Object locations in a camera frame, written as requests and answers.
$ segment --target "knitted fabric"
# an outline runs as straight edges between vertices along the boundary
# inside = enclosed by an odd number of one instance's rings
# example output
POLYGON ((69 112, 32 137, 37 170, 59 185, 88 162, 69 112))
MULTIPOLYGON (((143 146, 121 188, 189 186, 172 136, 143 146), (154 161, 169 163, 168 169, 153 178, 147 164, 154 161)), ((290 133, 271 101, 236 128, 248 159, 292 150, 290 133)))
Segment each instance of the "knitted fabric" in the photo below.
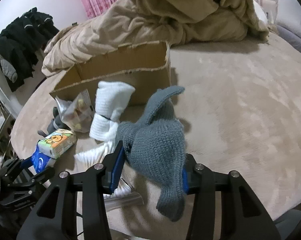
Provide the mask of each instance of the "knitted fabric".
POLYGON ((140 119, 136 123, 120 123, 116 136, 117 142, 123 140, 130 166, 161 184, 156 208, 172 221, 181 218, 185 206, 182 180, 185 137, 170 97, 183 91, 179 86, 157 90, 140 119))

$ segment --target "rolled white sock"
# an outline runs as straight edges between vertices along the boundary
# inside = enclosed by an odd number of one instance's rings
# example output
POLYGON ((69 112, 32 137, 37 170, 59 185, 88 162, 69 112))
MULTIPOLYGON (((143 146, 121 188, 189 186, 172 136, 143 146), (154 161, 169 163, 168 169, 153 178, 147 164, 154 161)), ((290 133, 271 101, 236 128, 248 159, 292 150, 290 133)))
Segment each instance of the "rolled white sock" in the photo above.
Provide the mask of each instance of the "rolled white sock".
POLYGON ((116 137, 118 122, 113 122, 95 113, 89 137, 99 141, 109 141, 116 137))
POLYGON ((135 88, 124 82, 100 81, 96 92, 95 115, 89 136, 98 141, 116 137, 119 117, 135 88))
MULTIPOLYGON (((101 163, 104 157, 114 152, 115 143, 114 140, 101 143, 97 148, 76 153, 74 155, 76 169, 79 172, 86 171, 88 168, 96 163, 101 163)), ((104 194, 104 199, 125 197, 132 193, 131 187, 121 178, 119 180, 118 188, 115 189, 112 195, 104 194)))

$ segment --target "beige bedsheet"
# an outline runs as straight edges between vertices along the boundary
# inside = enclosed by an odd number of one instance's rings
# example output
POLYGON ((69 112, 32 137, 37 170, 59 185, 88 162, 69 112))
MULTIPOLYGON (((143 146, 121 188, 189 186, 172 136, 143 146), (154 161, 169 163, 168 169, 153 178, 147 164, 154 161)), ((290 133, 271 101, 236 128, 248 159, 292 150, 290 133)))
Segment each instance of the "beige bedsheet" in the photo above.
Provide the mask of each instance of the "beige bedsheet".
POLYGON ((68 30, 48 45, 46 76, 125 43, 241 41, 247 32, 262 39, 268 34, 253 0, 117 0, 103 15, 68 30))
MULTIPOLYGON (((273 219, 301 202, 301 54, 270 33, 268 43, 254 38, 209 42, 171 49, 173 80, 185 92, 175 103, 185 126, 187 152, 213 171, 238 170, 273 219)), ((35 148, 38 129, 52 117, 50 97, 62 73, 46 80, 28 100, 12 130, 20 158, 35 148)), ((123 119, 135 120, 142 107, 130 107, 123 119)), ((88 135, 57 162, 56 170, 82 171, 75 152, 93 148, 88 135)), ((160 189, 126 167, 144 206, 108 212, 110 227, 139 237, 185 239, 193 196, 183 217, 170 222, 156 210, 160 189)))

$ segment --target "metal screw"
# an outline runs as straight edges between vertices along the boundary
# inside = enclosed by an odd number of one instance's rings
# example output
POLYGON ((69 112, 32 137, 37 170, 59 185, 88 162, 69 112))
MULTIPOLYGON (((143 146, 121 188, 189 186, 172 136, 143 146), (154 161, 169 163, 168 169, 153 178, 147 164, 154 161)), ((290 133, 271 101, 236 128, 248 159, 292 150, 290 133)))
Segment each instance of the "metal screw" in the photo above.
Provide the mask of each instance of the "metal screw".
POLYGON ((102 163, 96 163, 94 165, 94 169, 95 170, 101 170, 104 167, 104 165, 102 163))
POLYGON ((195 164, 195 169, 197 169, 198 171, 201 171, 204 169, 204 165, 201 163, 197 163, 197 164, 195 164))
POLYGON ((234 177, 234 178, 237 178, 240 176, 239 172, 238 171, 231 171, 231 176, 234 177))
POLYGON ((59 177, 61 177, 62 179, 66 178, 67 176, 68 176, 67 171, 62 171, 61 173, 59 173, 59 177))

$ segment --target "open cardboard box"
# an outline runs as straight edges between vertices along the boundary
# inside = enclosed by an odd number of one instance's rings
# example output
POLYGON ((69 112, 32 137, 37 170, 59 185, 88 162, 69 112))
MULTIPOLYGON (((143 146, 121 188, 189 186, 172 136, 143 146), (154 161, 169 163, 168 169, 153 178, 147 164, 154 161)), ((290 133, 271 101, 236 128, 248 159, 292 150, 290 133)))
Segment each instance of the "open cardboard box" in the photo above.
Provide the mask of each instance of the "open cardboard box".
POLYGON ((71 67, 50 95, 73 101, 88 89, 95 105, 98 82, 122 81, 135 87, 130 105, 146 104, 157 89, 170 86, 169 47, 164 41, 123 45, 115 51, 97 55, 86 63, 71 67))

